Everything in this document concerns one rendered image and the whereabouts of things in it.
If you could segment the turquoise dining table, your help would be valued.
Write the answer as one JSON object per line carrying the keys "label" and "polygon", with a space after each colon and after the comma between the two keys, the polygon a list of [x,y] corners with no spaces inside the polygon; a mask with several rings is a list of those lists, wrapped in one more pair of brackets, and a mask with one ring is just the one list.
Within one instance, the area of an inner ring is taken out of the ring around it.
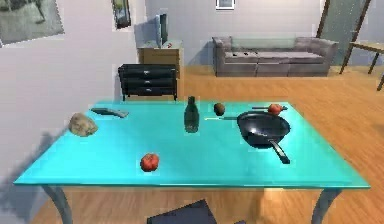
{"label": "turquoise dining table", "polygon": [[[185,103],[102,101],[102,108],[129,112],[125,118],[89,116],[98,126],[89,137],[63,134],[17,179],[18,185],[45,187],[54,197],[68,186],[293,188],[319,189],[311,224],[320,224],[343,189],[364,189],[367,182],[293,106],[281,116],[291,130],[280,145],[290,159],[284,165],[272,149],[255,149],[242,138],[236,120],[214,117],[213,104],[198,104],[196,133],[184,128]],[[229,102],[225,116],[237,117],[250,102]],[[160,158],[144,172],[141,158]]]}

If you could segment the dark green bottle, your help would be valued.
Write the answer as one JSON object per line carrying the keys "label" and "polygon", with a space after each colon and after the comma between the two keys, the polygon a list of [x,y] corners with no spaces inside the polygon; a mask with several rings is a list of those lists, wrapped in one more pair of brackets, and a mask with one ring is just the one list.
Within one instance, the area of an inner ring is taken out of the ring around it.
{"label": "dark green bottle", "polygon": [[184,127],[187,133],[196,133],[199,128],[199,111],[194,96],[189,96],[184,111]]}

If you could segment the black chest of drawers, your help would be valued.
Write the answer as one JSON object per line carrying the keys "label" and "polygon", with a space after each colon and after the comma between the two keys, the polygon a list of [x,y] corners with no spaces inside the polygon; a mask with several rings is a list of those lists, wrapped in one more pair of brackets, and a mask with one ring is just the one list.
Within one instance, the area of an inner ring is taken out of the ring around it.
{"label": "black chest of drawers", "polygon": [[122,98],[172,95],[177,99],[176,74],[172,64],[123,64],[118,68]]}

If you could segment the large red tomato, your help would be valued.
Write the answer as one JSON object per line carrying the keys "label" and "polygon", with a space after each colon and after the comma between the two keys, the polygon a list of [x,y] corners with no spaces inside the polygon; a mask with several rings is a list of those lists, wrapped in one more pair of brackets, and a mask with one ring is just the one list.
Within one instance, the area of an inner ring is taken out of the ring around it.
{"label": "large red tomato", "polygon": [[145,154],[140,161],[140,167],[144,172],[155,171],[159,166],[160,158],[157,154]]}

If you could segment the black frying pan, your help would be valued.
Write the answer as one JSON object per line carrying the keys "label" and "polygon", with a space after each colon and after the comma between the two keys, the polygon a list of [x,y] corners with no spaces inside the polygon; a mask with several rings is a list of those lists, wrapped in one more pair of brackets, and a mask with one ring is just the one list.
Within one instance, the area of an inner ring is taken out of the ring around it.
{"label": "black frying pan", "polygon": [[279,142],[290,132],[290,124],[282,117],[263,111],[247,111],[237,117],[242,138],[258,149],[272,148],[283,164],[290,159]]}

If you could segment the grey spatula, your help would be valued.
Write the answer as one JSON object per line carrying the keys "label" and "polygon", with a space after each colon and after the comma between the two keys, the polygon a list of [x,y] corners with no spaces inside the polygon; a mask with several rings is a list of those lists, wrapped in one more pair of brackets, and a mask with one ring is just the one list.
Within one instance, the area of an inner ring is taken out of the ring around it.
{"label": "grey spatula", "polygon": [[111,115],[116,116],[119,118],[125,118],[128,116],[129,112],[120,111],[120,110],[113,110],[109,108],[91,108],[92,112],[99,114],[99,115]]}

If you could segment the black television set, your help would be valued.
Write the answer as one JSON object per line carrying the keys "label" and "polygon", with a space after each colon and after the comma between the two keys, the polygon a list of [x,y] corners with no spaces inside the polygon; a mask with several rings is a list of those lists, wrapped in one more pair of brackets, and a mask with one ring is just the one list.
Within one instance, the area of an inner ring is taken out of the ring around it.
{"label": "black television set", "polygon": [[165,13],[159,14],[155,17],[156,19],[156,35],[157,44],[162,47],[168,41],[168,21]]}

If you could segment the grey sofa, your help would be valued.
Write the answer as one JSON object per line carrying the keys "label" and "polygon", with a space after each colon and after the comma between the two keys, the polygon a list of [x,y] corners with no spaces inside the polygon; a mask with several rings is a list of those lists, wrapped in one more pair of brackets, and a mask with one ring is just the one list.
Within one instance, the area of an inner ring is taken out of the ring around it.
{"label": "grey sofa", "polygon": [[325,77],[338,43],[316,37],[213,37],[217,77]]}

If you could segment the dark grey chair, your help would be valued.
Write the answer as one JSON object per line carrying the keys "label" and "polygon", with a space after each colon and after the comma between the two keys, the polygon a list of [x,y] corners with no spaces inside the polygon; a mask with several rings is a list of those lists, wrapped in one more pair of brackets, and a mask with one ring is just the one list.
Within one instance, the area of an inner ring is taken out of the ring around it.
{"label": "dark grey chair", "polygon": [[218,224],[205,199],[147,219],[146,224]]}

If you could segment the beige bread loaf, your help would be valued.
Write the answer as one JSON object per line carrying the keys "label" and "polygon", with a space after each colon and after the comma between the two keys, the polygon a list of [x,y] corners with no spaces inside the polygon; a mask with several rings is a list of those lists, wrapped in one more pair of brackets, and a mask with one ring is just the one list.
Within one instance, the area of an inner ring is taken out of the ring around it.
{"label": "beige bread loaf", "polygon": [[74,135],[88,137],[98,130],[98,126],[88,116],[82,113],[75,113],[70,119],[68,129]]}

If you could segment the small white framed picture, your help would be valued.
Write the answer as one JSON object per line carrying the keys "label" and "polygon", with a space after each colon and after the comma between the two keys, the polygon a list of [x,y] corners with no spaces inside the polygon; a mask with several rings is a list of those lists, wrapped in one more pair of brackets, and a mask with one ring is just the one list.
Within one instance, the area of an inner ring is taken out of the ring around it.
{"label": "small white framed picture", "polygon": [[235,8],[235,0],[216,0],[217,10],[233,10]]}

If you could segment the dark narrow framed picture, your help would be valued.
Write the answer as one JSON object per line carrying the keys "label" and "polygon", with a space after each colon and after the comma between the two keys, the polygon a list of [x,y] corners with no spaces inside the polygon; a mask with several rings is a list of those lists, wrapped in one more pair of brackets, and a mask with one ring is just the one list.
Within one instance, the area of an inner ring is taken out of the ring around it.
{"label": "dark narrow framed picture", "polygon": [[115,27],[117,29],[127,28],[131,25],[129,0],[111,0]]}

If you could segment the wooden framed leaning mirror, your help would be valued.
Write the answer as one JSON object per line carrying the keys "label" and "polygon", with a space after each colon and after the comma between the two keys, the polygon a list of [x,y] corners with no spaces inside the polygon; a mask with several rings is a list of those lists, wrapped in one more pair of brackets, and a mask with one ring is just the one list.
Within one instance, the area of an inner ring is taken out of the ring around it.
{"label": "wooden framed leaning mirror", "polygon": [[338,43],[333,65],[342,74],[348,65],[353,46],[372,0],[322,0],[324,2],[317,37]]}

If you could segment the wooden side table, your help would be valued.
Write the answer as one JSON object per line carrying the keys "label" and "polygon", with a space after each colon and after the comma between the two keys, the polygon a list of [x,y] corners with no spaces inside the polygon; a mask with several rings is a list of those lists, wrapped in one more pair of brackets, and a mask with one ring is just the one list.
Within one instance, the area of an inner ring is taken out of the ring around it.
{"label": "wooden side table", "polygon": [[[368,73],[371,74],[376,62],[380,55],[384,54],[384,43],[374,43],[374,42],[351,42],[350,45],[353,48],[358,48],[374,53],[374,58],[372,59],[371,65],[369,67]],[[384,87],[384,73],[381,75],[380,82],[376,88],[377,91],[381,91]]]}

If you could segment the large grey framed picture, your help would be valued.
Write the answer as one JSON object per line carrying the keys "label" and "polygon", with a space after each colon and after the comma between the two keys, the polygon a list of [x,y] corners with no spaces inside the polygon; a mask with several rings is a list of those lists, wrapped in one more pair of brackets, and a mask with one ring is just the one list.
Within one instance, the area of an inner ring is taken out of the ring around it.
{"label": "large grey framed picture", "polygon": [[2,46],[64,33],[57,0],[0,0]]}

